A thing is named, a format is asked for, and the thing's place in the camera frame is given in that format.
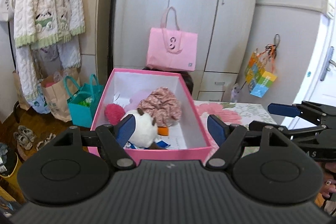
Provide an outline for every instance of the pink floral fabric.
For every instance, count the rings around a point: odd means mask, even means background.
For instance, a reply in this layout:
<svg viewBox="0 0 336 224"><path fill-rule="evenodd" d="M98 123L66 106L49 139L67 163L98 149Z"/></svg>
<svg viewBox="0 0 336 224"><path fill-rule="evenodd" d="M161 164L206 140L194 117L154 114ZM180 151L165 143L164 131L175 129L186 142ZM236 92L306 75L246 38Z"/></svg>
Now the pink floral fabric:
<svg viewBox="0 0 336 224"><path fill-rule="evenodd" d="M156 119L159 127L168 127L173 121L181 118L181 102L168 88L154 90L146 99L142 100L138 108Z"/></svg>
<svg viewBox="0 0 336 224"><path fill-rule="evenodd" d="M214 141L214 139L211 137L209 131L207 130L207 119L208 115L216 115L218 118L220 118L224 123L227 124L242 124L241 116L233 111L233 110L227 110L223 109L223 106L221 104L217 103L204 103L196 106L196 110L198 112L198 115L201 118L201 121L203 123L203 126L205 128L205 132L207 134L208 140L212 146L212 150L209 153L206 160L208 160L218 149L217 143Z"/></svg>
<svg viewBox="0 0 336 224"><path fill-rule="evenodd" d="M241 117L239 114L233 110L223 109L222 105L216 103L201 104L196 106L198 115L202 115L207 112L209 115L216 115L223 122L242 124Z"/></svg>

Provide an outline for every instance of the drawer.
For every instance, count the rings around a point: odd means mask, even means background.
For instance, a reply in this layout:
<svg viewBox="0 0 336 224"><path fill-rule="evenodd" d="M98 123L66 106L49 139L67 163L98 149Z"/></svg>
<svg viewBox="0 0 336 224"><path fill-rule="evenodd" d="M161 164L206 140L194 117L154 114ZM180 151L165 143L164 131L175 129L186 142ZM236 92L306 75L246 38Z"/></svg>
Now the drawer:
<svg viewBox="0 0 336 224"><path fill-rule="evenodd" d="M237 73L204 72L200 91L226 91L236 82Z"/></svg>
<svg viewBox="0 0 336 224"><path fill-rule="evenodd" d="M198 101L207 101L207 102L221 102L223 92L218 91L200 91L198 94Z"/></svg>

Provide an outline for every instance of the white wardrobe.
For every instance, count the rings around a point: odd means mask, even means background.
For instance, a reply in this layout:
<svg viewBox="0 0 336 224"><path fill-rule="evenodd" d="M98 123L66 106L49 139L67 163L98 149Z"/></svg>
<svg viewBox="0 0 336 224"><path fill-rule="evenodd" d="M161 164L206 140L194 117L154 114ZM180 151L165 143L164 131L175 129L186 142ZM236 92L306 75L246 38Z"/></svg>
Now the white wardrobe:
<svg viewBox="0 0 336 224"><path fill-rule="evenodd" d="M173 6L181 30L198 33L194 99L220 101L236 81L252 23L255 0L116 0L114 66L142 69L148 38ZM168 28L175 28L173 14Z"/></svg>

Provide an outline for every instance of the pink box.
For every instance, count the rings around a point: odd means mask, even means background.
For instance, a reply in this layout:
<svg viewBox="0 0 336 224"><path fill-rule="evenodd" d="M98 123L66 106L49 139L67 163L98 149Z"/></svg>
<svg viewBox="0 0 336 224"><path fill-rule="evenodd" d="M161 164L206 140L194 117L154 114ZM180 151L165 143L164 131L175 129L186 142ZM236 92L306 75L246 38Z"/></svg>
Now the pink box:
<svg viewBox="0 0 336 224"><path fill-rule="evenodd" d="M212 147L207 138L202 122L197 114L194 102L182 76L178 73L114 69L106 84L91 130L109 123L104 115L106 105L117 103L125 106L129 99L140 90L169 88L181 102L182 116L177 125L169 130L171 145L169 150L125 149L139 164L141 160L201 160L205 161ZM89 147L92 154L99 156L96 147Z"/></svg>

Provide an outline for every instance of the red plush ball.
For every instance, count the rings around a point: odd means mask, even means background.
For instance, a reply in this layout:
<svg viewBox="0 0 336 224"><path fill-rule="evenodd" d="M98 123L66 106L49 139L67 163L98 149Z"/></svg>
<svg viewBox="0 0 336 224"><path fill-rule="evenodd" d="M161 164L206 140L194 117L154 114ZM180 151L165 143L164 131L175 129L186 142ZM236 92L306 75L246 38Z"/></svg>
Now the red plush ball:
<svg viewBox="0 0 336 224"><path fill-rule="evenodd" d="M121 118L124 117L124 109L117 104L109 104L105 108L105 117L109 120L110 124L117 125L121 121Z"/></svg>

